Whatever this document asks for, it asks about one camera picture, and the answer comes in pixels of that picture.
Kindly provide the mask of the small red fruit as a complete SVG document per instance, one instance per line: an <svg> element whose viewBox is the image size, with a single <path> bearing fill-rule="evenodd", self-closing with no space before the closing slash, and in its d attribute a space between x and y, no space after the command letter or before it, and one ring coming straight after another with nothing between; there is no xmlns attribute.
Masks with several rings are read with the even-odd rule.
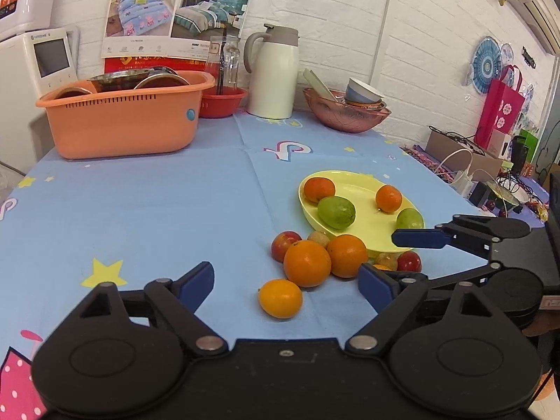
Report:
<svg viewBox="0 0 560 420"><path fill-rule="evenodd" d="M401 253L397 259L397 264L398 270L405 272L420 272L422 268L419 254L413 251Z"/></svg>

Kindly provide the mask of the large orange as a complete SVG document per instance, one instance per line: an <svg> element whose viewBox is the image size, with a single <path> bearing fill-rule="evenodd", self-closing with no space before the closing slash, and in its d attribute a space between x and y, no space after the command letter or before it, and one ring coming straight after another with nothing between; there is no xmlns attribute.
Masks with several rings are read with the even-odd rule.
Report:
<svg viewBox="0 0 560 420"><path fill-rule="evenodd" d="M353 279L359 268L368 261L368 250L361 239L343 234L333 238L327 246L331 259L331 273L342 279Z"/></svg>
<svg viewBox="0 0 560 420"><path fill-rule="evenodd" d="M314 288L329 277L331 259L328 251L318 243L301 240L287 250L283 269L287 278L295 285Z"/></svg>

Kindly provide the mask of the brown longan fruit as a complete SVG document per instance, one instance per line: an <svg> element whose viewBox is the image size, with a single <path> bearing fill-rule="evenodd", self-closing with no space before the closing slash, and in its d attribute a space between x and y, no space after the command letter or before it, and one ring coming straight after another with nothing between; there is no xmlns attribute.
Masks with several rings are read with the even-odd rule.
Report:
<svg viewBox="0 0 560 420"><path fill-rule="evenodd" d="M327 247L330 242L330 238L319 230L312 231L312 233L308 235L307 240L315 242L322 247Z"/></svg>

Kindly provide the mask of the large orange front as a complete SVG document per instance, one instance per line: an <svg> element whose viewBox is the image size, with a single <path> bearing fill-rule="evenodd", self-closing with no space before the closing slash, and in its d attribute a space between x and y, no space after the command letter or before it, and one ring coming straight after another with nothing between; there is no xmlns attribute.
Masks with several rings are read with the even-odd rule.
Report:
<svg viewBox="0 0 560 420"><path fill-rule="evenodd" d="M331 259L328 251L318 243L301 240L287 250L283 269L287 278L295 285L314 288L329 277Z"/></svg>

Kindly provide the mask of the yellow-orange citrus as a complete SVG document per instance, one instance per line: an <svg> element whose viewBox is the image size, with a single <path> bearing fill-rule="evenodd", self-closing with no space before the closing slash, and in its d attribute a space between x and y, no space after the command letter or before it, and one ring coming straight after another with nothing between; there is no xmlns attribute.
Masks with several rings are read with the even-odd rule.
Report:
<svg viewBox="0 0 560 420"><path fill-rule="evenodd" d="M261 308L279 320L294 317L302 308L303 293L298 285L286 279L271 280L257 294Z"/></svg>

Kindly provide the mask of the white charger plug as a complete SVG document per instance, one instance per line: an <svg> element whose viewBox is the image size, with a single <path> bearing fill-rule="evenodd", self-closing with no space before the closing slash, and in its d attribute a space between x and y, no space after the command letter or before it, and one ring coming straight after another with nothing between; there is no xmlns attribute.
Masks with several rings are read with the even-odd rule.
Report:
<svg viewBox="0 0 560 420"><path fill-rule="evenodd" d="M473 176L467 171L459 171L451 187L462 197L466 197L473 188Z"/></svg>

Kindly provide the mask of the small orange on plate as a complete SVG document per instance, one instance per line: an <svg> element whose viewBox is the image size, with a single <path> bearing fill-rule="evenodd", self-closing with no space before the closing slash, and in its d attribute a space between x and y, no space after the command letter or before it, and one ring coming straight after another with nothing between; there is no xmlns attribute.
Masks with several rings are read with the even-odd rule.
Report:
<svg viewBox="0 0 560 420"><path fill-rule="evenodd" d="M326 177L309 178L303 189L308 202L318 204L322 199L336 194L335 184Z"/></svg>
<svg viewBox="0 0 560 420"><path fill-rule="evenodd" d="M403 196L394 186L385 184L380 187L375 196L375 202L379 210L386 214L393 214L403 203Z"/></svg>

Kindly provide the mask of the leopard pattern cloth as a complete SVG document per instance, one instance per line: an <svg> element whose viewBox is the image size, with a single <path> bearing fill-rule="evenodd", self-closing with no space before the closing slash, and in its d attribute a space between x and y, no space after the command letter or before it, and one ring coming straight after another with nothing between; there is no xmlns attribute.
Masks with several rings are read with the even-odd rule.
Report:
<svg viewBox="0 0 560 420"><path fill-rule="evenodd" d="M400 148L447 184L452 184L460 173L459 171L450 170L445 165L440 166L440 162L425 152L420 145L415 144L411 147L400 146Z"/></svg>

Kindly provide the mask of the yellow plate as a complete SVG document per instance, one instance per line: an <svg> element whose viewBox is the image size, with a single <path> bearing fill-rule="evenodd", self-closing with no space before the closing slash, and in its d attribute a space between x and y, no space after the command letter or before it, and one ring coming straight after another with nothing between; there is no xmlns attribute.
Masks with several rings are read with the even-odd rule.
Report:
<svg viewBox="0 0 560 420"><path fill-rule="evenodd" d="M314 177L330 179L335 185L336 194L349 200L355 207L354 222L344 230L336 230L322 220L318 213L318 206L308 201L304 194L305 183ZM377 208L375 196L377 190L384 186L384 182L373 175L364 175L352 171L318 171L305 177L298 187L298 199L303 214L314 230L323 231L329 237L341 234L352 234L360 238L365 244L370 257L378 253L402 253L411 250L410 247L395 246L391 240L392 233L397 230L396 222L401 210L416 206L403 196L401 207L392 214L387 214Z"/></svg>

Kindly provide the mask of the cardboard box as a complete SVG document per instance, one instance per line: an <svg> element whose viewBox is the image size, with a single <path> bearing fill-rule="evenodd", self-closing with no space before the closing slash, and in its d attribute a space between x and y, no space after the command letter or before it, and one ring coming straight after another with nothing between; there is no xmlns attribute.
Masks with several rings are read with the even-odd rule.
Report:
<svg viewBox="0 0 560 420"><path fill-rule="evenodd" d="M442 131L429 126L431 134L424 148L436 162L437 175L460 173L473 181L489 181L500 173L503 160L485 152L471 139L455 131Z"/></svg>

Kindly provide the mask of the pink glass bowl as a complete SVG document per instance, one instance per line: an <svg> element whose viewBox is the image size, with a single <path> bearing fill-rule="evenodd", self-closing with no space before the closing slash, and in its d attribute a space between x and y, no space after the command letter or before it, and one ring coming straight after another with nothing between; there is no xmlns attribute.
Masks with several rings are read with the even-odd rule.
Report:
<svg viewBox="0 0 560 420"><path fill-rule="evenodd" d="M336 100L322 98L312 87L303 89L312 114L331 129L360 134L383 123L391 115L383 101L371 107L362 107L346 103L341 91L332 90L331 93Z"/></svg>

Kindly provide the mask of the blue paper fan decoration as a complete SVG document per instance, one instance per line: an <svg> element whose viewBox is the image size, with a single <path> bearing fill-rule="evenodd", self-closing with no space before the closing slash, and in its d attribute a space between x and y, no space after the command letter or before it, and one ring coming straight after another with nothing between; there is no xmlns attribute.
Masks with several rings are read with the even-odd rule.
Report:
<svg viewBox="0 0 560 420"><path fill-rule="evenodd" d="M493 80L502 72L500 44L495 38L486 36L480 40L467 66L465 84L472 84L480 95L486 95Z"/></svg>

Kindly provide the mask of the white thermos jug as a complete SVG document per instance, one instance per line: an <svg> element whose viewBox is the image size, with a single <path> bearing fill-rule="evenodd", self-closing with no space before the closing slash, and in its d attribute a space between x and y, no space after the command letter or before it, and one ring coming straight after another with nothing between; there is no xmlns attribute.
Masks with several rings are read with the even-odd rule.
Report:
<svg viewBox="0 0 560 420"><path fill-rule="evenodd" d="M244 65L251 75L247 111L264 119L288 119L299 74L298 30L264 27L245 42Z"/></svg>

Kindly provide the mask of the orange plastic basket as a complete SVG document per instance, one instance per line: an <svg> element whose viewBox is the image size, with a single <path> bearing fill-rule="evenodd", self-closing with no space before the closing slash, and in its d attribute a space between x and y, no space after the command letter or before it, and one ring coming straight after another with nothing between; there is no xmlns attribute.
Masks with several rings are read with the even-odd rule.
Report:
<svg viewBox="0 0 560 420"><path fill-rule="evenodd" d="M98 93L89 80L72 87L86 95L60 99L61 88L37 100L44 108L59 155L67 159L114 158L176 152L195 138L203 92L215 78L203 71L178 73L188 84Z"/></svg>

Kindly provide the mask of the red plastic basket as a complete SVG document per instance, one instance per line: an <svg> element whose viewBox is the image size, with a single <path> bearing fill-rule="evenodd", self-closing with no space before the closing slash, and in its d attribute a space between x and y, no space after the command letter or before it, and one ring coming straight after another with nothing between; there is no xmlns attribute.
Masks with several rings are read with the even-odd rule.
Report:
<svg viewBox="0 0 560 420"><path fill-rule="evenodd" d="M243 88L224 87L221 94L217 88L205 90L202 94L199 116L204 119L222 119L231 116L247 96Z"/></svg>

